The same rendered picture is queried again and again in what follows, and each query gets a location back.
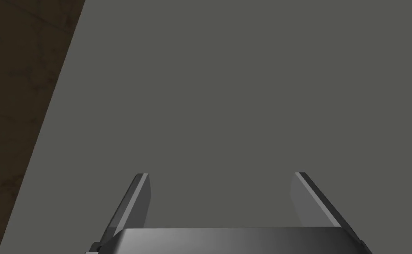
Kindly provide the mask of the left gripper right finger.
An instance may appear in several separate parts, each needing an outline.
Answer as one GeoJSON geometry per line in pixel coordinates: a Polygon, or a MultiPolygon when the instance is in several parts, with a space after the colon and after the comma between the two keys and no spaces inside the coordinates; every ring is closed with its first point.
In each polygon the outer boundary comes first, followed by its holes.
{"type": "Polygon", "coordinates": [[[295,172],[290,184],[290,199],[303,226],[339,227],[358,243],[363,242],[305,172],[295,172]]]}

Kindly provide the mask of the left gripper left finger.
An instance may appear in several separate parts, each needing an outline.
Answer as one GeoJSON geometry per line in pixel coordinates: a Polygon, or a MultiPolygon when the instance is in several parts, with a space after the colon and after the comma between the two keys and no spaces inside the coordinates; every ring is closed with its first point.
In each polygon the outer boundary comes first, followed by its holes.
{"type": "Polygon", "coordinates": [[[127,228],[144,228],[151,201],[149,174],[138,173],[112,216],[101,242],[106,243],[119,231],[127,228]]]}

